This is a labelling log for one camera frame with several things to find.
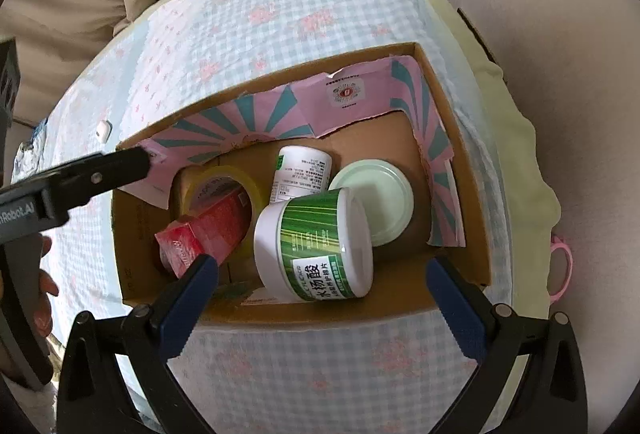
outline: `roll of tape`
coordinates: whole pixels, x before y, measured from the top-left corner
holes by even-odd
[[[255,223],[261,211],[267,206],[268,194],[265,194],[258,188],[258,185],[251,176],[231,166],[213,165],[206,168],[191,181],[180,202],[180,211],[181,213],[194,215],[198,213],[199,210],[204,209],[208,197],[210,198],[216,191],[223,191],[225,185],[232,182],[225,181],[225,179],[231,179],[244,187],[246,193],[249,195],[252,212],[249,230],[244,236],[244,239],[242,239],[242,242],[226,259],[226,261],[229,262],[235,259],[253,257]]]

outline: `printed logo label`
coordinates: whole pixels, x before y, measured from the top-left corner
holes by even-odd
[[[11,223],[35,213],[36,206],[33,201],[26,202],[23,205],[18,204],[11,210],[0,212],[0,224]]]
[[[365,99],[364,81],[358,76],[330,81],[327,94],[333,107],[344,109]]]
[[[313,300],[348,299],[351,292],[340,255],[295,259],[293,270],[302,290]]]

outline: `finger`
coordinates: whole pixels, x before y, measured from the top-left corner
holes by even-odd
[[[49,336],[53,329],[53,320],[51,318],[51,302],[45,293],[41,293],[38,298],[38,309],[33,314],[33,322],[40,336]]]
[[[42,235],[42,256],[44,257],[51,250],[51,246],[53,245],[53,241],[51,237],[48,235]]]
[[[60,293],[58,285],[43,269],[40,270],[40,291],[43,293],[48,293],[49,295],[53,295],[54,297],[57,297]]]

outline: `green label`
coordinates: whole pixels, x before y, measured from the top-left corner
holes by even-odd
[[[291,287],[304,300],[355,296],[347,281],[340,255],[337,215],[339,193],[338,190],[332,190],[297,197],[289,201],[282,215],[282,264]],[[327,296],[319,293],[325,289],[321,282],[328,290]],[[339,295],[331,292],[332,287],[337,289]]]

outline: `human hand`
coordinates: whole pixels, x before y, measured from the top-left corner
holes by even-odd
[[[42,256],[44,257],[51,250],[51,237],[41,235],[42,237]],[[51,302],[47,294],[57,297],[60,293],[58,285],[53,281],[51,276],[44,270],[40,270],[40,281],[38,284],[40,295],[38,297],[38,307],[33,314],[33,323],[36,326],[38,334],[42,337],[48,337],[53,328],[53,320],[51,317]],[[0,301],[4,294],[4,283],[2,282],[2,274],[0,273]]]
[[[42,256],[44,257],[49,253],[49,250],[51,249],[51,239],[50,237],[45,237],[42,235],[41,237]],[[40,290],[40,294],[38,296],[38,307],[33,314],[33,322],[38,334],[43,337],[47,337],[50,335],[53,328],[53,320],[51,318],[51,304],[49,302],[49,297],[47,297],[47,294],[57,297],[60,291],[58,290],[57,284],[53,282],[53,279],[44,270],[40,270],[40,280],[38,283],[38,287]],[[0,273],[0,301],[2,301],[3,294],[4,283],[2,282],[2,274]],[[0,374],[4,374],[12,380],[16,380],[20,376],[15,364],[8,356],[4,345],[2,345],[2,342],[0,342]]]

